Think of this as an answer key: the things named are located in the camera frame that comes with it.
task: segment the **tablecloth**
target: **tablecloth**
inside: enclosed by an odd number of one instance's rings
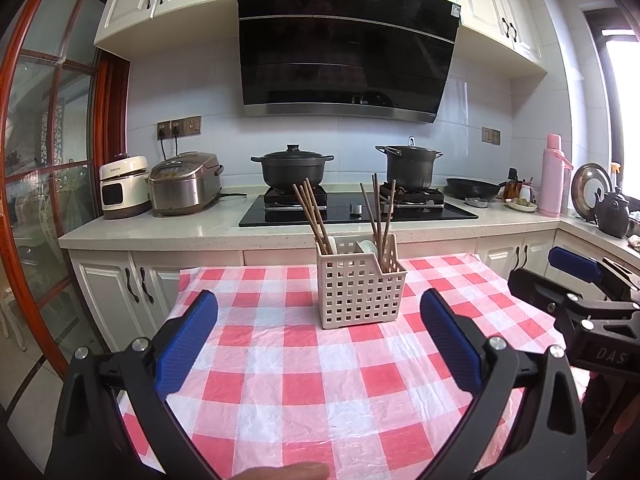
[[[398,319],[336,330],[320,327],[316,266],[181,272],[170,317],[203,289],[215,293],[220,314],[167,402],[223,478],[252,466],[318,461],[338,480],[414,480],[471,400],[420,320],[427,288],[514,348],[564,346],[552,317],[511,297],[506,281],[476,256],[402,264],[408,274]],[[511,394],[481,466],[497,459],[521,398],[519,390]],[[126,396],[120,408],[141,459],[160,468]]]

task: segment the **pink thermos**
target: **pink thermos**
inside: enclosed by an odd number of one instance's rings
[[[546,148],[542,155],[542,184],[540,185],[538,211],[543,216],[553,218],[560,216],[564,170],[574,168],[566,160],[561,148],[562,143],[559,135],[548,134],[546,136]]]

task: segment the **wooden chopstick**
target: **wooden chopstick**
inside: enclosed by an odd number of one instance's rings
[[[394,199],[396,198],[396,180],[393,179],[391,183],[391,197],[389,199],[389,211],[386,213],[386,226],[385,226],[385,235],[382,238],[382,259],[384,261],[383,266],[385,269],[382,269],[382,272],[389,272],[389,268],[386,264],[385,250],[386,250],[386,239],[389,235],[389,224],[391,224],[391,215],[394,212]]]
[[[326,247],[324,246],[320,238],[320,233],[318,232],[318,227],[316,226],[316,220],[311,218],[311,212],[307,209],[306,201],[302,198],[302,195],[300,195],[298,187],[295,184],[293,185],[293,191],[296,193],[298,202],[300,202],[300,205],[305,212],[305,216],[309,222],[309,225],[311,225],[311,230],[314,232],[314,238],[316,239],[316,242],[318,242],[318,246],[320,247],[320,253],[326,254]]]
[[[373,232],[373,239],[376,239],[378,236],[376,231],[376,219],[373,218],[373,213],[371,211],[371,206],[369,205],[369,197],[367,196],[367,192],[364,191],[364,186],[360,183],[360,190],[362,191],[362,196],[364,198],[364,205],[367,207],[367,213],[369,213],[369,221],[371,222],[371,231]]]
[[[378,174],[373,174],[373,193],[376,206],[376,223],[378,225],[377,247],[378,247],[378,263],[380,264],[380,270],[382,269],[382,218],[380,213],[380,186],[378,185]]]
[[[326,229],[324,228],[324,222],[322,221],[322,214],[320,213],[320,209],[318,208],[318,202],[316,202],[316,196],[314,195],[314,191],[311,188],[311,182],[309,182],[308,177],[305,179],[306,185],[306,194],[309,199],[312,201],[314,206],[314,212],[316,213],[316,218],[318,218],[318,223],[320,224],[320,229],[322,231],[324,246],[326,248],[327,254],[334,254],[334,250],[331,248],[331,244],[329,243],[329,235],[326,233]]]

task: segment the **black glass cooktop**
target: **black glass cooktop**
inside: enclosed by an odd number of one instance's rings
[[[307,220],[303,211],[265,211],[263,195],[255,199],[249,210],[242,217],[240,227],[258,227],[265,225],[304,225]],[[350,205],[362,205],[361,216],[350,215]],[[443,208],[414,209],[398,208],[394,211],[393,222],[417,220],[465,220],[478,218],[469,211],[449,203]],[[355,224],[369,222],[367,208],[361,193],[327,193],[326,210],[322,211],[322,220],[327,224]]]

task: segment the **gas stove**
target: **gas stove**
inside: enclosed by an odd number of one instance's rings
[[[240,227],[304,225],[307,220],[302,206],[294,198],[293,193],[270,189],[255,199],[249,210],[239,222]],[[367,208],[364,207],[362,194],[325,192],[322,187],[314,188],[318,207],[321,209],[325,224],[369,223]],[[383,210],[388,210],[390,187],[385,183],[380,186]],[[354,215],[352,210],[362,210],[362,214]],[[393,222],[416,220],[464,220],[478,218],[478,215],[445,202],[444,195],[437,190],[418,193],[400,192],[394,206]]]

